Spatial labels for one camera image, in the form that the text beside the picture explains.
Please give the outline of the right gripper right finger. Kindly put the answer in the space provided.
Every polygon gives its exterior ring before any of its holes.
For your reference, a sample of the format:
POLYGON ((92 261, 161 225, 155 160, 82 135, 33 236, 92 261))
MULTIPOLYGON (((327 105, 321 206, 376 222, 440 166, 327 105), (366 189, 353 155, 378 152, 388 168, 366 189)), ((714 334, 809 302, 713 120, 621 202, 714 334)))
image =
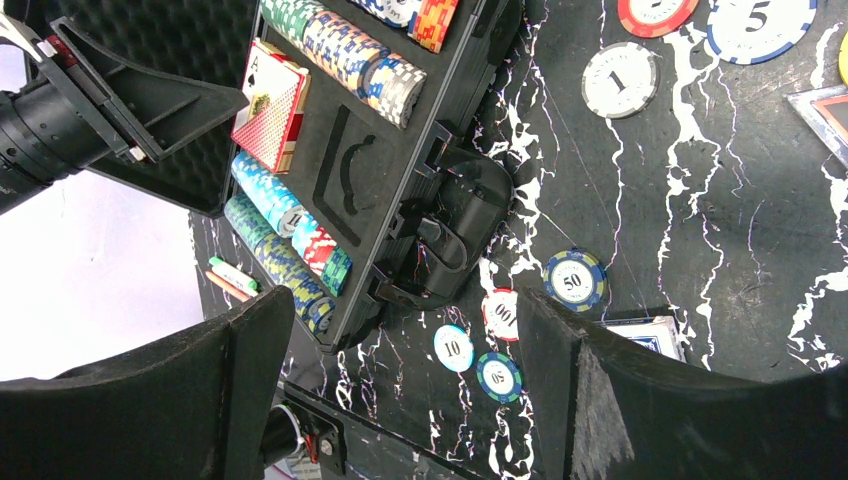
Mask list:
POLYGON ((843 479, 847 370, 763 383, 651 351, 546 294, 517 302, 546 479, 843 479))

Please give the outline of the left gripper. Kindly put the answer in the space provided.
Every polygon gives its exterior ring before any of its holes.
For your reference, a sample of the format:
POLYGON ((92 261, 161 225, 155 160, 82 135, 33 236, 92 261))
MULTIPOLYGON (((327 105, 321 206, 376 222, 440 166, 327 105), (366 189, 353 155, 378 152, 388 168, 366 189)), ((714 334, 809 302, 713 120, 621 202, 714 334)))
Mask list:
POLYGON ((158 162, 246 107, 237 88, 127 60, 72 20, 36 42, 41 80, 1 92, 1 212, 114 155, 158 162))

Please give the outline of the green capped marker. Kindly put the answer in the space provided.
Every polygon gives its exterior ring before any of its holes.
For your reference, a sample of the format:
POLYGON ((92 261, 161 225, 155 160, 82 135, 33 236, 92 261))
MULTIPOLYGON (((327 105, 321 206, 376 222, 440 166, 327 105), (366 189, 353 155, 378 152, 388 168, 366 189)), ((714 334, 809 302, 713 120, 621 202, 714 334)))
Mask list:
POLYGON ((256 296, 258 294, 258 282, 246 273, 237 269, 235 266, 229 264, 228 262, 217 256, 211 257, 208 260, 208 263, 211 267, 211 271, 214 274, 228 282, 233 287, 236 287, 241 292, 247 294, 250 297, 256 296))

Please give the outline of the white poker chip one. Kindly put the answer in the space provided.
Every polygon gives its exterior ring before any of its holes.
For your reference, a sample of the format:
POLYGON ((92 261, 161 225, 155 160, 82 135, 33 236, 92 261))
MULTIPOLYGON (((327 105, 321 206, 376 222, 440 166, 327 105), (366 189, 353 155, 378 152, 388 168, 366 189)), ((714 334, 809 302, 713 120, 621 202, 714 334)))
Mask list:
POLYGON ((595 115, 623 119, 650 103, 659 79, 656 54, 633 42, 617 42, 589 60, 582 73, 581 94, 595 115))

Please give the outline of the blue playing card deck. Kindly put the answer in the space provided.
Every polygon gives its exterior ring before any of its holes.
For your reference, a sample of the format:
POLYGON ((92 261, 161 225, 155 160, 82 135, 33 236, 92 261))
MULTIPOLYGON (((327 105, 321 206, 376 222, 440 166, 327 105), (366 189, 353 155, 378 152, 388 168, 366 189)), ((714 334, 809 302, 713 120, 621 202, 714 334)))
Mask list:
POLYGON ((672 316, 605 320, 601 325, 658 354, 686 362, 683 342, 672 316))

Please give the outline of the red playing card deck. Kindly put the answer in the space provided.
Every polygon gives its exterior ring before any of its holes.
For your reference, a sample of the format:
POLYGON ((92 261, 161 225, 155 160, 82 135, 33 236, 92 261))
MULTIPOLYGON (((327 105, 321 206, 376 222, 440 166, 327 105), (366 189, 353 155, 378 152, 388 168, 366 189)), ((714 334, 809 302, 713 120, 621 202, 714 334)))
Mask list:
POLYGON ((270 172, 288 173, 310 87, 308 69, 255 38, 242 84, 248 105, 236 114, 231 139, 270 172))

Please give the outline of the light blue chip ten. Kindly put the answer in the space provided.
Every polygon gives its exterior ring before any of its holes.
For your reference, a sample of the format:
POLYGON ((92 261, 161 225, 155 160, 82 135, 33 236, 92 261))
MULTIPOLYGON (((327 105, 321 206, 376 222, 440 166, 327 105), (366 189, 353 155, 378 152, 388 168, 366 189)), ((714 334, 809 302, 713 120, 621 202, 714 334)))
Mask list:
POLYGON ((468 333, 452 324, 439 327, 433 337, 438 360, 448 370, 462 373, 474 363, 475 349, 468 333))

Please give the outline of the red white chip hundred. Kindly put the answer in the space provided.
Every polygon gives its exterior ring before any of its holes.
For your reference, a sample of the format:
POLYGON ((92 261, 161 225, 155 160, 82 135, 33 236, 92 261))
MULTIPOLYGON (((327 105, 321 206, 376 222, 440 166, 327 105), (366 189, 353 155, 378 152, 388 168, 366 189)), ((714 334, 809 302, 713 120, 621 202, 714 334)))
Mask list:
POLYGON ((519 339, 516 291, 497 288, 483 299, 481 310, 486 329, 495 337, 514 342, 519 339))

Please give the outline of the blue yellow chip fifty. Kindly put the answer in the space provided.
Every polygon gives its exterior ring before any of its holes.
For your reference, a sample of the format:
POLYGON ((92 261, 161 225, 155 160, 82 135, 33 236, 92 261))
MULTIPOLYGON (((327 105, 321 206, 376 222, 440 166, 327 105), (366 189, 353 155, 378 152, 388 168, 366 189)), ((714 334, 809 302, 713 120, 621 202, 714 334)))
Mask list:
POLYGON ((593 310, 609 293, 604 265, 583 249, 552 256, 543 273, 543 284, 549 296, 576 313, 593 310))

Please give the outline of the white blue poker chip five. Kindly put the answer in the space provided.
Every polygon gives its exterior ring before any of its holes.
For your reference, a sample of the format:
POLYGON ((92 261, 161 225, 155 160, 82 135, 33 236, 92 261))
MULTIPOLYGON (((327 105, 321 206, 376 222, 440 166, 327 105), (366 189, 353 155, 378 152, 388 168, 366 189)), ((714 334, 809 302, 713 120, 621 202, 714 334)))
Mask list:
POLYGON ((797 45, 811 28, 816 0, 721 0, 707 19, 707 45, 736 65, 770 61, 797 45))

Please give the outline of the red marker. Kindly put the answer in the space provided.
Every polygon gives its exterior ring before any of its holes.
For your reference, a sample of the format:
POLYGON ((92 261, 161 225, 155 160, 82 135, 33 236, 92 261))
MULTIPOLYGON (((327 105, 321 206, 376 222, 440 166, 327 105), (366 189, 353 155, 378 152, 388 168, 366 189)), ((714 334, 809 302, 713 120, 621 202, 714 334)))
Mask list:
POLYGON ((208 279, 209 279, 209 280, 210 280, 213 284, 215 284, 216 286, 218 286, 221 290, 223 290, 225 293, 227 293, 227 294, 228 294, 228 295, 230 295, 231 297, 233 297, 233 298, 235 298, 235 299, 237 299, 237 300, 239 300, 239 301, 241 301, 241 302, 246 302, 246 301, 248 301, 248 300, 250 299, 250 296, 249 296, 247 293, 245 293, 245 292, 243 292, 242 290, 238 289, 237 287, 235 287, 234 285, 232 285, 231 283, 229 283, 227 280, 225 280, 224 278, 220 277, 219 275, 215 274, 214 272, 212 272, 212 271, 205 271, 205 276, 206 276, 206 277, 207 277, 207 278, 208 278, 208 279))

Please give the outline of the red white poker chip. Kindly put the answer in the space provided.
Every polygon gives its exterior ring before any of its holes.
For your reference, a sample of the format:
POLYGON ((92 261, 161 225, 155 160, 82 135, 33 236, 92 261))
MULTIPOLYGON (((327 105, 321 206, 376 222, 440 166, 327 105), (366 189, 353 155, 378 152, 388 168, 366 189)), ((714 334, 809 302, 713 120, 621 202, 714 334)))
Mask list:
POLYGON ((639 38, 659 38, 686 23, 699 0, 619 0, 617 12, 621 25, 639 38))

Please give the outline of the framed red card plaque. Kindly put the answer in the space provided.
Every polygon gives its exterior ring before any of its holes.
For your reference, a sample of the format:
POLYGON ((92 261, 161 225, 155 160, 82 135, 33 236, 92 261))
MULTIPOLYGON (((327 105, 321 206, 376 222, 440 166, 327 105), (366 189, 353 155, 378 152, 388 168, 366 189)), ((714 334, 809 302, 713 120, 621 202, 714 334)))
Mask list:
POLYGON ((785 99, 839 162, 847 167, 847 87, 812 89, 785 99))

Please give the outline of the yellow dealer button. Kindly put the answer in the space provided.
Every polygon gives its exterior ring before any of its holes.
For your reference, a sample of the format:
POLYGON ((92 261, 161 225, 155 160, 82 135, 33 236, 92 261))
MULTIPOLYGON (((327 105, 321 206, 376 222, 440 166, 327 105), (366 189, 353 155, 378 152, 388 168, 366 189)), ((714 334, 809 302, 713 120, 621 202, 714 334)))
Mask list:
POLYGON ((845 86, 848 85, 848 33, 843 36, 837 56, 839 76, 845 86))

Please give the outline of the black poker set case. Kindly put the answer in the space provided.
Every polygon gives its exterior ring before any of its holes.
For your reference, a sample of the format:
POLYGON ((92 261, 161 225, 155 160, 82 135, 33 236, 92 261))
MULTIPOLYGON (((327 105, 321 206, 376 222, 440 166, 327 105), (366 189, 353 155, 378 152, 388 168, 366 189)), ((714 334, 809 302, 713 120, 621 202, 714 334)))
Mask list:
MULTIPOLYGON (((329 8, 425 71, 409 125, 399 129, 318 68, 291 170, 284 184, 351 256, 353 269, 336 297, 336 312, 320 348, 335 354, 366 338, 393 281, 413 249, 394 238, 395 216, 429 203, 442 175, 437 164, 468 128, 517 32, 517 1, 462 1, 440 53, 426 51, 354 4, 329 8)), ((255 1, 29 1, 26 22, 36 32, 55 20, 116 54, 167 73, 236 87, 251 41, 261 38, 308 65, 266 27, 255 1)))

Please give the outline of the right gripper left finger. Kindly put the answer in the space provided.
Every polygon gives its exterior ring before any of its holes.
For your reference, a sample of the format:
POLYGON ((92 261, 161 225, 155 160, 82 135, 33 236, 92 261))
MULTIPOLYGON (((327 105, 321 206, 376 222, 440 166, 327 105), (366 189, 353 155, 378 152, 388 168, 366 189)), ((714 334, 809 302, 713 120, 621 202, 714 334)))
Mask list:
POLYGON ((49 379, 1 385, 5 479, 259 479, 296 449, 272 405, 295 322, 271 289, 49 379))

